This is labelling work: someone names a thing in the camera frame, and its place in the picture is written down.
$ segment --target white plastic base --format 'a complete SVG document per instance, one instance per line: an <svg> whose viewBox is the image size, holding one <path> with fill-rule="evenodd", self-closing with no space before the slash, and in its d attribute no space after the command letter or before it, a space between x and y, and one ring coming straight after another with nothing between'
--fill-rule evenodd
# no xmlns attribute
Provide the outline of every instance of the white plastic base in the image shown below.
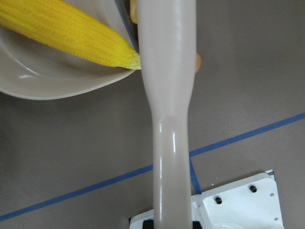
<svg viewBox="0 0 305 229"><path fill-rule="evenodd" d="M130 229L142 229L147 219L153 210L133 217ZM192 196L192 220L203 229L284 229L273 171Z"/></svg>

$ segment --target blue tape strip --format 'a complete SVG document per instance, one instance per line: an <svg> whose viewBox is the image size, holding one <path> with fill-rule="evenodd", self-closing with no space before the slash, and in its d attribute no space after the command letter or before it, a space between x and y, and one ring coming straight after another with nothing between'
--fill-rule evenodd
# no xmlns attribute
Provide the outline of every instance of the blue tape strip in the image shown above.
<svg viewBox="0 0 305 229"><path fill-rule="evenodd" d="M196 194L201 194L202 191L201 191L201 188L200 188L200 185L199 185L199 182L198 182L196 172L195 172L195 169L194 169L191 158L190 158L190 172L191 172L191 182L192 182L192 185L195 189L195 193Z"/></svg>
<svg viewBox="0 0 305 229"><path fill-rule="evenodd" d="M217 143L202 147L200 149L193 150L193 151L190 152L190 157L193 157L193 156L196 156L196 155L199 155L199 154L203 154L203 153L206 153L208 151L215 150L215 149L227 146L227 145L235 143L235 142L242 141L246 138L250 138L250 137L253 137L255 135L259 135L259 134L268 132L270 130L274 130L274 129L282 127L284 125L295 123L295 122L303 120L303 119L305 119L305 113L298 114L296 116L284 119L282 121L263 126L261 128L246 132L246 133L241 134L241 135L237 135L235 137L228 138L228 139L223 140L221 142L217 142Z"/></svg>
<svg viewBox="0 0 305 229"><path fill-rule="evenodd" d="M196 156L196 155L199 155L199 154L203 154L203 153L206 153L208 151L215 150L217 148L221 148L223 146L227 146L229 144L244 140L246 138L250 138L250 137L255 136L255 135L262 134L264 132L267 132L267 131L282 127L284 125L288 125L288 124L303 120L303 119L305 119L305 113L302 113L302 114L284 119L284 120L279 121L277 123L273 123L273 124L258 128L256 130L249 131L247 133L244 133L244 134L241 134L241 135L238 135L238 136L235 136L235 137L228 138L224 141L217 142L217 143L211 144L209 146L202 147L200 149L196 149L196 150L190 152L190 157ZM198 180L197 180L196 176L195 176L195 179L194 179L195 170L193 168L193 164L191 163L191 161L190 161L190 168L193 169L193 172L191 172L191 176L193 175L193 177L191 177L193 186L195 188L196 193L199 194L199 192L201 193L200 185L198 183ZM11 219L13 217L23 215L23 214L31 212L31 211L35 211L35 210L38 210L38 209L41 209L41 208L44 208L44 207L47 207L47 206L65 201L65 200L68 200L68 199L71 199L71 198L74 198L74 197L77 197L77 196L80 196L80 195L83 195L83 194L86 194L88 192L92 192L94 190L97 190L97 189L100 189L100 188L103 188L103 187L106 187L106 186L109 186L109 185L113 185L113 184L118 183L120 181L123 181L123 180L129 179L129 178L147 173L147 172L152 171L152 170L153 170L152 165L146 166L146 167L137 169L135 171L120 175L118 177L114 177L112 179L103 181L101 183L91 185L91 186L85 187L83 189L79 189L79 190L76 190L74 192L71 192L71 193L68 193L68 194L53 198L53 199L49 199L49 200L41 202L39 204L35 204L35 205L29 206L27 208L23 208L23 209L8 213L6 215L0 216L0 222L5 221L7 219Z"/></svg>
<svg viewBox="0 0 305 229"><path fill-rule="evenodd" d="M39 204L35 204L35 205L29 206L27 208L23 208L23 209L20 209L20 210L8 213L6 215L0 216L0 222L1 221L5 221L7 219L11 219L11 218L16 217L16 216L23 215L23 214L31 212L31 211L35 211L35 210L38 210L38 209L41 209L41 208L53 205L53 204L57 204L59 202L62 202L62 201L65 201L65 200L68 200L68 199L71 199L71 198L83 195L83 194L88 193L88 192L95 191L97 189L100 189L100 188L103 188L103 187L106 187L106 186L109 186L109 185L113 185L113 184L118 183L120 181L123 181L123 180L129 179L129 178L132 178L132 177L135 177L135 176L147 173L149 171L152 171L152 169L153 169L152 165L146 166L146 167L137 169L135 171L123 174L121 176L114 177L112 179L103 181L101 183L98 183L98 184L95 184L95 185L91 185L91 186L79 189L77 191L74 191L74 192L71 192L71 193L68 193L68 194L65 194L65 195L53 198L53 199L49 199L49 200L41 202Z"/></svg>

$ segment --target white bowl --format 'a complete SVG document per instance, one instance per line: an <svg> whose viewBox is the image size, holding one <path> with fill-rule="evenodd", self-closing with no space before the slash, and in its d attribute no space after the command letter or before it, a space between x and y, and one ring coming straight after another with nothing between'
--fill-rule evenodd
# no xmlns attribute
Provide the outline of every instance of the white bowl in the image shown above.
<svg viewBox="0 0 305 229"><path fill-rule="evenodd" d="M114 29L131 45L115 1L66 2ZM0 27L1 92L26 99L58 99L109 85L133 72L83 60Z"/></svg>

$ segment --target screw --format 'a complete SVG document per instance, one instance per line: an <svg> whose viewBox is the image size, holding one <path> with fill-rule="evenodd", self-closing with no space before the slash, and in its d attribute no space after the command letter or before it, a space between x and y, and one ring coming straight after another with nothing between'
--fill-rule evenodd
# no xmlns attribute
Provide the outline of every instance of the screw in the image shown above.
<svg viewBox="0 0 305 229"><path fill-rule="evenodd" d="M251 185L249 189L253 193L257 192L257 188L254 185Z"/></svg>
<svg viewBox="0 0 305 229"><path fill-rule="evenodd" d="M221 204L223 202L223 200L220 197L216 197L215 202L216 202L216 204Z"/></svg>

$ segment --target black screw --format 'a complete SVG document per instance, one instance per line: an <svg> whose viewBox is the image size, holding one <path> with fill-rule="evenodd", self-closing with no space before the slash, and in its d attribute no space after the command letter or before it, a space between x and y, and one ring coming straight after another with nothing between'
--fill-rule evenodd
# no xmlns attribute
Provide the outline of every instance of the black screw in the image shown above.
<svg viewBox="0 0 305 229"><path fill-rule="evenodd" d="M215 202L216 202L216 204L221 204L223 202L223 200L220 197L216 197Z"/></svg>
<svg viewBox="0 0 305 229"><path fill-rule="evenodd" d="M251 185L249 189L253 193L257 192L257 188L254 185Z"/></svg>

